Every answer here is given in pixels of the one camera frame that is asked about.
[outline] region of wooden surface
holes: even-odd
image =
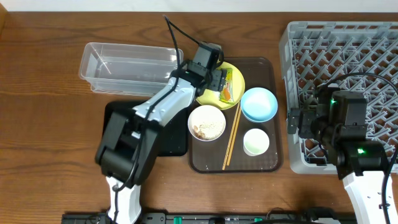
[[[161,13],[11,12],[0,38],[0,220],[59,223],[65,212],[110,205],[109,188],[94,163],[106,103],[78,70],[88,42],[172,47]],[[239,13],[168,14],[197,39],[221,44],[225,57],[265,57],[274,65],[285,127],[286,98],[278,41],[290,21],[398,21],[398,14]],[[180,34],[186,57],[194,43]],[[169,212],[266,213],[326,206],[353,207],[335,175],[298,175],[284,165],[271,174],[197,174],[188,156],[158,158],[141,192],[146,208]],[[398,178],[393,176],[394,194]]]
[[[0,35],[1,35],[1,31],[2,31],[2,27],[4,25],[4,22],[6,21],[6,15],[7,15],[7,10],[0,3]]]

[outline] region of plastic bin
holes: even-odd
[[[178,50],[180,61],[182,50]],[[153,96],[166,86],[177,68],[175,49],[127,44],[89,43],[80,65],[80,78],[91,90],[135,96]]]
[[[287,109],[314,108],[313,88],[352,72],[371,72],[398,83],[398,22],[291,22],[280,42]],[[383,144],[391,157],[398,146],[398,96],[387,84],[367,77],[339,82],[368,101],[367,139]],[[314,139],[288,135],[290,168],[299,174],[335,174]],[[398,171],[395,164],[393,172]]]

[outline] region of chopstick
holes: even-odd
[[[240,104],[241,104],[241,102],[239,102],[239,103],[237,104],[237,107],[236,107],[234,122],[233,122],[233,124],[232,124],[232,130],[231,130],[231,134],[229,135],[228,146],[227,146],[227,148],[226,148],[226,153],[225,153],[225,158],[224,158],[224,163],[223,163],[223,170],[225,170],[225,165],[226,165],[226,163],[227,163],[227,159],[228,159],[228,156],[229,156],[229,149],[230,149],[230,147],[231,147],[231,141],[232,141],[232,138],[233,138],[233,135],[234,135],[235,124],[236,124],[236,118],[238,118],[238,113],[239,113],[239,111],[240,111]]]
[[[228,162],[226,163],[227,166],[229,166],[229,162],[231,161],[231,157],[232,157],[232,151],[234,150],[234,144],[235,144],[235,137],[236,137],[236,133],[238,132],[238,126],[239,126],[239,120],[241,119],[241,108],[238,108],[239,113],[238,113],[238,119],[236,120],[236,127],[234,130],[234,136],[232,138],[232,143],[231,143],[231,149],[229,149],[229,156],[228,156]]]

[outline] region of food wrapper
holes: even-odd
[[[220,101],[227,104],[234,104],[232,94],[232,68],[226,69],[225,85],[220,93]]]

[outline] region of blue bowl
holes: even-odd
[[[265,88],[252,88],[241,99],[243,115],[251,122],[262,123],[272,119],[278,111],[275,95]]]

